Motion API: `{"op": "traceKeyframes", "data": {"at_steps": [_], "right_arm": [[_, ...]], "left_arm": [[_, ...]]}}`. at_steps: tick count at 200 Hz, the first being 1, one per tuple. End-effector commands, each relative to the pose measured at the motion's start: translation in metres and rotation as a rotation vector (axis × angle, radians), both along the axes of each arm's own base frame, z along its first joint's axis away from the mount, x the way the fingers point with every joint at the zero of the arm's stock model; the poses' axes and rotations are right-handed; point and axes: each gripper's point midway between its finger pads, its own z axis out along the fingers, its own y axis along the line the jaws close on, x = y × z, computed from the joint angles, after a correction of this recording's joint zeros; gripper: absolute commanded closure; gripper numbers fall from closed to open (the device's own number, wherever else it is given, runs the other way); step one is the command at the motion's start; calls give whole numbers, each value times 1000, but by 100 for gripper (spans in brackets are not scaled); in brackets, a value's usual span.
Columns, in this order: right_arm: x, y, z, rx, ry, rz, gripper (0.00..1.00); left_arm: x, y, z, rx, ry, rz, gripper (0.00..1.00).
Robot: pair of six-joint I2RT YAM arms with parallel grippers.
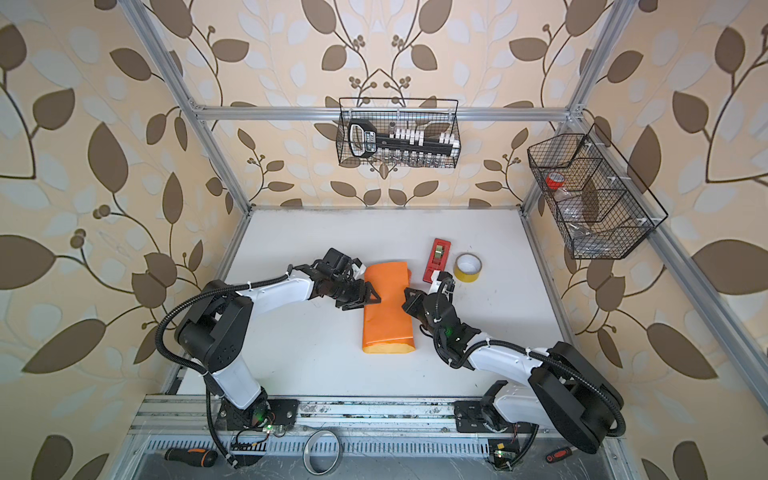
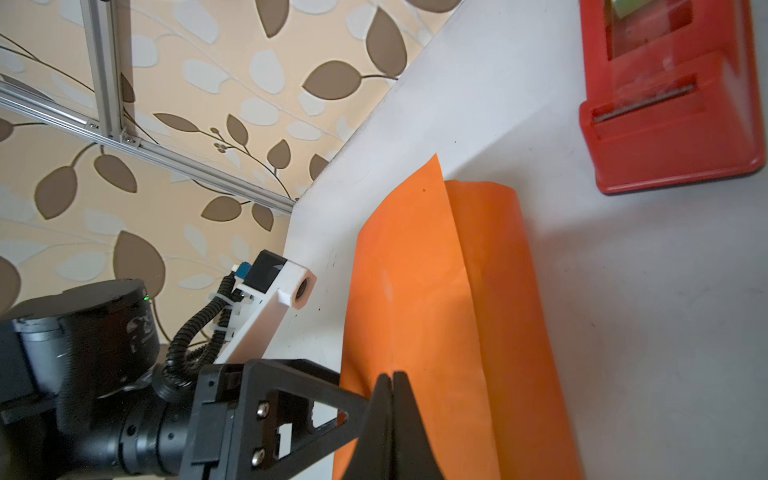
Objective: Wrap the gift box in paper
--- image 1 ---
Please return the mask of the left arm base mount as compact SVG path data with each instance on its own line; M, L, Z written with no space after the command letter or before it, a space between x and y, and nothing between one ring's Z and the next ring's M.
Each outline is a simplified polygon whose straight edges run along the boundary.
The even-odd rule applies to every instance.
M298 399L269 398L242 410L223 399L215 417L215 426L218 430L229 432L248 428L263 430L267 426L289 430L298 418L298 407Z

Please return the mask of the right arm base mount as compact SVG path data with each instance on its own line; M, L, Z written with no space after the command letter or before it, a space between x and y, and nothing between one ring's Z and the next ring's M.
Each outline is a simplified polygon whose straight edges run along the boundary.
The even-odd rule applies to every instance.
M533 425L510 423L495 408L480 400L459 400L453 403L456 430L460 433L530 434Z

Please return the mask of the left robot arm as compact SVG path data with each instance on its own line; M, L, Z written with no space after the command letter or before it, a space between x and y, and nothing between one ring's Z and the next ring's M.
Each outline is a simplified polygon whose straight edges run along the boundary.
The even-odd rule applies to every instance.
M211 281L159 322L156 351L196 371L209 393L236 409L258 407L267 394L243 358L252 317L317 297L332 299L342 311L379 304L381 296L364 279L365 270L360 260L331 248L311 264L288 266L277 278L242 284Z

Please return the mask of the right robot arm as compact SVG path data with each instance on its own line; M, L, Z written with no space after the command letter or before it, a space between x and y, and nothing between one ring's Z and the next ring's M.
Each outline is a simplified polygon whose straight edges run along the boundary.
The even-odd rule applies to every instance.
M470 423L498 433L515 424L553 428L590 454L605 438L625 434L623 398L573 345L559 341L536 350L494 339L462 322L452 295L442 290L407 288L403 310L420 322L448 367L501 377L470 411Z

